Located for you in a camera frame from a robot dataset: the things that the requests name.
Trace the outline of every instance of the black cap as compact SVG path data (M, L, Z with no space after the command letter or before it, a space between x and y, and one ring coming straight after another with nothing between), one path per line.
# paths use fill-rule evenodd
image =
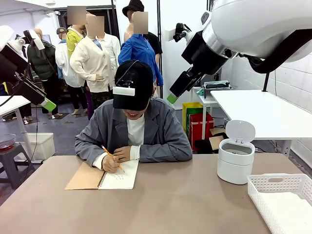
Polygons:
M127 16L128 10L135 11L144 11L144 5L140 0L130 0L129 5L122 9L123 14Z
M113 107L115 109L143 111L153 94L153 79L151 67L144 62L131 60L121 64L116 71L116 87L129 87L130 85L130 88L135 88L136 91L134 96L114 94Z

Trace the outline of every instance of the table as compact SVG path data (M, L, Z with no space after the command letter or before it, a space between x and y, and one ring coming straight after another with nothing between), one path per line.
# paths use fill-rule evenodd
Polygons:
M230 119L255 127L256 140L283 140L281 153L286 156L292 140L312 138L312 114L269 92L227 90L211 94Z
M64 190L80 164L47 159L0 207L1 233L270 233L247 185L217 177L217 155L139 164L133 190ZM256 154L253 174L263 173L300 171L281 154Z
M200 96L197 94L197 91L200 90L200 88L192 88L192 101L193 96L197 97L200 104L203 105L203 128L202 128L202 134L201 138L205 139L205 129L206 129L206 113L207 113L207 107L209 107L209 114L211 117L213 116L213 108L219 107L219 104L216 100L205 100L204 96Z
M6 101L9 97L10 96L0 96L0 104L2 104L4 101ZM24 98L23 96L13 96L11 100L9 100L6 104L4 104L3 106L0 107L0 117L4 116L6 114L9 114L11 112L15 112L16 117L18 119L20 132L21 132L23 139L25 141L26 152L27 152L29 158L31 158L33 152L31 150L31 145L30 145L30 141L28 138L28 134L27 134L27 131L25 129L24 122L23 122L23 119L20 115L20 110L19 110L19 107L24 106L28 103L30 103L30 101L27 100L26 98Z

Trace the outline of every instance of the gray blazer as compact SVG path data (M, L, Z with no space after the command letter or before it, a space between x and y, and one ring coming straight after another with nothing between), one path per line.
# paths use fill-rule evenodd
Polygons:
M169 162L192 159L192 149L176 118L175 110L162 99L151 99L144 114L144 144L140 147L140 162ZM75 151L92 166L103 153L128 146L127 117L113 108L113 100L98 107L88 126L76 136Z

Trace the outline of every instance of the yellow box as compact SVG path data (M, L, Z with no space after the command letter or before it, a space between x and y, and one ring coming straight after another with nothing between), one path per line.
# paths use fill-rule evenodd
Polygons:
M203 108L202 104L199 102L186 102L182 105L182 126L184 131L186 131L186 109L188 108Z

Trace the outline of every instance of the spiral binding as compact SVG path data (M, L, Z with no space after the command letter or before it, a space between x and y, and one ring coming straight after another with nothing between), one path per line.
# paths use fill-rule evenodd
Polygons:
M106 177L106 172L103 173L101 180L99 181L99 183L97 185L98 188L100 188L102 186L105 177Z

